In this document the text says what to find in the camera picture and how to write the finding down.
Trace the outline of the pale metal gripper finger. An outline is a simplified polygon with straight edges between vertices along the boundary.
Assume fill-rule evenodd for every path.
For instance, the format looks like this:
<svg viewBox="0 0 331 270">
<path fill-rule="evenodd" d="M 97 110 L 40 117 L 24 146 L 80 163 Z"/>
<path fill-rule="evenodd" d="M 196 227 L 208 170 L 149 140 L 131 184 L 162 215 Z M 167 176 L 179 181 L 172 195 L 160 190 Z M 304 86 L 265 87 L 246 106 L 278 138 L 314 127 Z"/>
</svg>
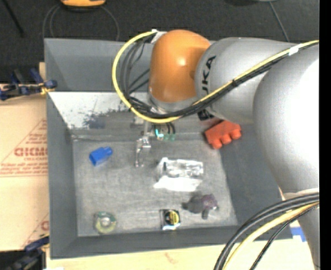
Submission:
<svg viewBox="0 0 331 270">
<path fill-rule="evenodd" d="M 136 147 L 135 147 L 135 162 L 134 162 L 135 167 L 140 166 L 140 153 L 141 153 L 141 150 L 142 150 L 142 140 L 138 139 L 136 141 Z"/>
<path fill-rule="evenodd" d="M 141 166 L 143 167 L 152 146 L 148 138 L 142 138 L 141 142 Z"/>
</svg>

